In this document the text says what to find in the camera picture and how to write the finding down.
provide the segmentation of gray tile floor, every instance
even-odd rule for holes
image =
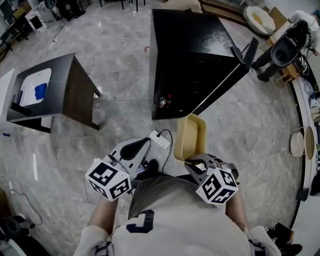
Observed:
[[[125,10],[120,2],[102,8],[94,3],[84,16],[66,23],[53,47],[50,44],[59,23],[31,34],[29,41],[15,45],[0,63],[2,76],[12,68],[23,71],[75,52],[94,83],[102,87],[103,97],[94,101],[94,121],[100,131],[55,117],[51,134],[15,128],[8,131],[11,137],[0,136],[0,186],[16,213],[39,223],[27,200],[10,194],[8,182],[28,194],[43,219],[33,235],[52,255],[72,255],[99,200],[84,179],[94,158],[102,158],[118,142],[147,136],[153,129],[166,128],[176,134],[177,120],[151,120],[145,47],[150,38],[150,9],[161,4],[146,2],[143,6],[140,1],[138,13],[127,1]],[[254,36],[241,25],[222,22],[240,49]],[[239,169],[250,223],[271,225],[281,218],[289,224],[301,176],[301,161],[289,156],[291,129],[299,127],[290,88],[260,82],[255,72],[249,72],[201,117],[207,123],[207,152]],[[152,144],[149,158],[158,159],[162,167],[168,152]],[[38,181],[34,179],[33,154]],[[173,156],[164,171],[174,176],[187,172]],[[117,225],[126,220],[130,200],[131,196],[125,195],[119,201]]]

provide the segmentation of white box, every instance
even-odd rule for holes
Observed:
[[[95,159],[85,177],[92,189],[109,201],[131,190],[130,175],[101,159]]]
[[[0,78],[0,129],[10,129],[18,125],[7,121],[9,104],[13,97],[13,88],[18,71],[13,68]]]

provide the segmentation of wall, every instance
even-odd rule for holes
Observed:
[[[32,9],[34,9],[39,4],[39,0],[28,0],[28,2]]]
[[[308,63],[312,69],[316,83],[318,84],[318,87],[320,88],[320,56],[315,56],[312,54],[308,59]]]
[[[319,250],[320,237],[320,197],[308,196],[300,203],[299,211],[292,230],[294,244],[301,244],[302,251],[298,256],[314,256]]]
[[[287,18],[297,10],[312,13],[320,9],[319,0],[264,0],[264,3],[269,9],[277,7]]]

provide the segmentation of black box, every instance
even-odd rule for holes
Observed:
[[[241,52],[216,16],[153,9],[149,57],[152,119],[201,113],[249,71],[256,49],[249,65],[242,65]]]

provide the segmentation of white cushion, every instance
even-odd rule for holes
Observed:
[[[255,20],[253,14],[256,14],[261,20],[260,24]],[[243,17],[248,23],[249,27],[252,28],[254,32],[263,36],[270,36],[276,30],[276,25],[274,20],[269,16],[269,14],[257,6],[248,6],[243,10]]]
[[[194,13],[202,14],[201,4],[198,0],[169,0],[163,6],[167,10],[188,10],[191,9]]]

